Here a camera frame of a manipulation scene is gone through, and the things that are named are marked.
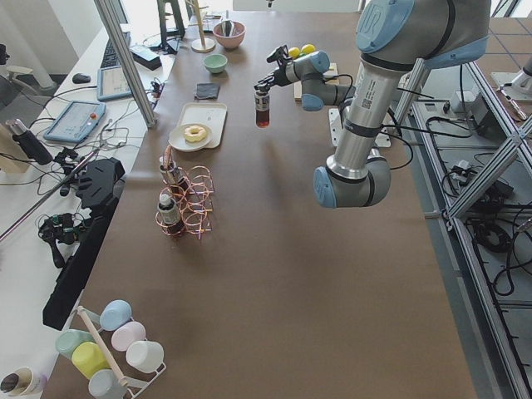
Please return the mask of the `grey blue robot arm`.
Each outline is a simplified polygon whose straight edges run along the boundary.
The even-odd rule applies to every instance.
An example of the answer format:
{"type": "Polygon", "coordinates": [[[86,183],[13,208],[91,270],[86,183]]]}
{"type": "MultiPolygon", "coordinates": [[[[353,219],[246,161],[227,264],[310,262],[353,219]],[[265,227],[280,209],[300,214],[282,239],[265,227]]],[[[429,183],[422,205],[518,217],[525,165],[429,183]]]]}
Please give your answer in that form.
{"type": "Polygon", "coordinates": [[[306,111],[346,105],[336,150],[314,171],[315,197],[326,208],[373,206],[391,184],[390,166],[375,139],[401,77],[418,59],[430,69],[477,60],[485,53],[489,21],[488,1],[372,1],[357,24],[363,68],[357,86],[324,81],[326,52],[292,59],[286,47],[278,47],[267,59],[277,67],[254,87],[255,109],[268,110],[271,87],[296,81],[306,111]]]}

